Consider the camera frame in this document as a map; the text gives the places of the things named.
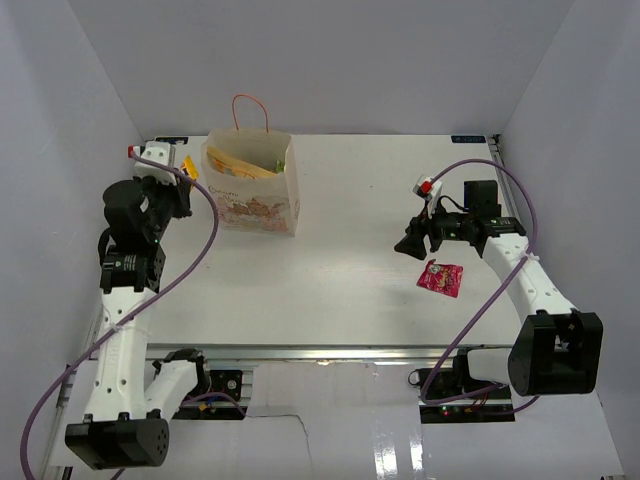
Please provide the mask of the yellow M&M's candy pack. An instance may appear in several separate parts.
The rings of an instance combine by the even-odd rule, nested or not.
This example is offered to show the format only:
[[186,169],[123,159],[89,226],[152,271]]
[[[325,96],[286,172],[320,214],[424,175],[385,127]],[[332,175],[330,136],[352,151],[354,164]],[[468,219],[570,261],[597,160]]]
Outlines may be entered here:
[[194,181],[196,181],[199,177],[199,172],[195,166],[195,163],[189,155],[184,158],[180,167],[180,171]]

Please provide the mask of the red candy packet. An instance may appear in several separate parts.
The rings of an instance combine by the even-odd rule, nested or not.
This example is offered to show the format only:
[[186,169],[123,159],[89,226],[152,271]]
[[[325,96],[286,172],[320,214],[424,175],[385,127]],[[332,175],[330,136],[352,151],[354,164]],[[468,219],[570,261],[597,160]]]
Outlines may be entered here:
[[431,292],[451,298],[459,295],[464,268],[459,265],[441,264],[430,260],[418,278],[416,285]]

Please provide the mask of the golden chips bag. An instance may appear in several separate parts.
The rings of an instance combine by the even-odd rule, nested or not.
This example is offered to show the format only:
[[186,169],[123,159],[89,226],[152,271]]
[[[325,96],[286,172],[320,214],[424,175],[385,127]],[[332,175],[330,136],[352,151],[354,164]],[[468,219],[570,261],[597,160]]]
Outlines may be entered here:
[[274,171],[253,165],[212,146],[206,148],[206,154],[213,168],[222,174],[250,179],[267,179],[276,176]]

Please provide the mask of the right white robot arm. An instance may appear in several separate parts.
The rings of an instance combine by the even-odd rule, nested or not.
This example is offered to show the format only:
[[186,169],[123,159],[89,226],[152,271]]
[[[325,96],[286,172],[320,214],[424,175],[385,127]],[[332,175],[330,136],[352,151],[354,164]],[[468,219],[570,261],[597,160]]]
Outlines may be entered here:
[[508,284],[505,292],[521,322],[512,346],[463,349],[451,374],[453,390],[477,397],[489,385],[509,386],[521,396],[588,394],[595,388],[603,324],[566,299],[529,252],[527,233],[503,215],[492,180],[467,181],[464,203],[449,212],[442,184],[421,178],[414,192],[425,206],[413,217],[395,251],[425,259],[445,241],[462,241]]

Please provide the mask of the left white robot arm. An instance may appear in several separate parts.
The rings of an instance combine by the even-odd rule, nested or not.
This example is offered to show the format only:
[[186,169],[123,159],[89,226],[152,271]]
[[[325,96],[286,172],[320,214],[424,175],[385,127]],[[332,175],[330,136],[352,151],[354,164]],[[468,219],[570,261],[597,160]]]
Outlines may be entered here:
[[147,344],[166,255],[160,240],[172,219],[191,214],[190,184],[152,176],[119,181],[104,194],[108,223],[99,242],[101,336],[96,377],[79,423],[65,431],[66,446],[93,470],[156,467],[169,449],[169,422],[187,398],[211,387],[205,358],[195,348],[155,362],[145,381]]

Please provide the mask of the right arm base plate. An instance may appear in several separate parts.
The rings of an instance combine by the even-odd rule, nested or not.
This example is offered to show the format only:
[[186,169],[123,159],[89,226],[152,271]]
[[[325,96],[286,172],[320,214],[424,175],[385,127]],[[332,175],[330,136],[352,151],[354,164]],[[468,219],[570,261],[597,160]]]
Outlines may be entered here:
[[[471,391],[493,386],[491,381],[464,378],[454,368],[443,368],[431,383],[428,400],[444,400]],[[454,425],[514,422],[515,414],[510,390],[507,387],[484,392],[473,397],[427,406],[419,401],[422,425]]]

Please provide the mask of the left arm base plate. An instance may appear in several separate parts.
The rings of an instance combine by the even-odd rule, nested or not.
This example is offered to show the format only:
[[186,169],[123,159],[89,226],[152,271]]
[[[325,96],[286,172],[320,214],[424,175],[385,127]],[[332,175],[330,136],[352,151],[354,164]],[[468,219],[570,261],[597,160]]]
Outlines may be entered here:
[[210,388],[206,397],[189,399],[181,408],[187,419],[243,420],[247,408],[241,405],[243,372],[241,370],[210,370]]

